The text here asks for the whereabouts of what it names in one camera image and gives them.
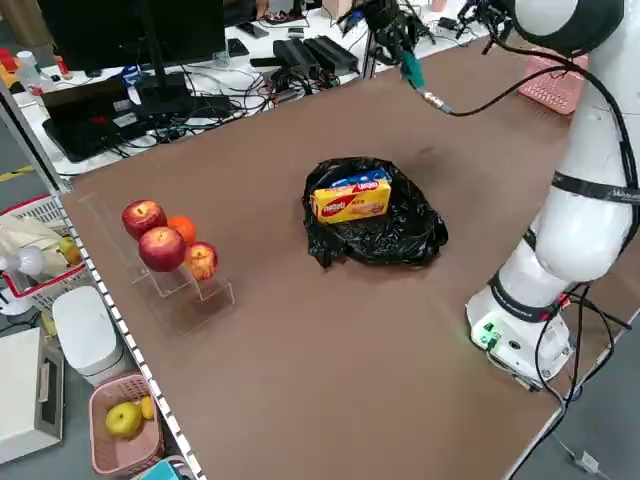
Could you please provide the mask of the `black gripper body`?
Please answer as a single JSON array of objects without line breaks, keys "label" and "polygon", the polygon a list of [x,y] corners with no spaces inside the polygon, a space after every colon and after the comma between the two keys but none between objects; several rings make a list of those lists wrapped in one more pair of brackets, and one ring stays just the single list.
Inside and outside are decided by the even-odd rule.
[{"label": "black gripper body", "polygon": [[375,33],[397,26],[401,10],[396,0],[368,0],[362,4],[368,29]]}]

